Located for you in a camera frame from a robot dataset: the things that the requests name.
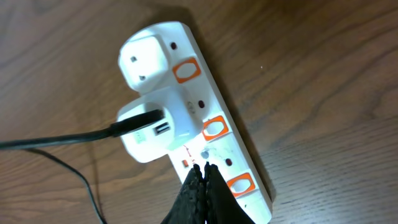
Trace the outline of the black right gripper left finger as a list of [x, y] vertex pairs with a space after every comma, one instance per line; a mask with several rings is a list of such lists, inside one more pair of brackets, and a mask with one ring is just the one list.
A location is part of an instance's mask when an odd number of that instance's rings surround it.
[[200, 166], [194, 164], [161, 224], [204, 224], [205, 186]]

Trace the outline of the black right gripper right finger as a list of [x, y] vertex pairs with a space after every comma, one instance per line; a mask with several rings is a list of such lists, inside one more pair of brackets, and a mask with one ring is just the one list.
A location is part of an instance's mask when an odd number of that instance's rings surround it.
[[254, 224], [236, 201], [218, 167], [205, 165], [206, 221], [209, 224]]

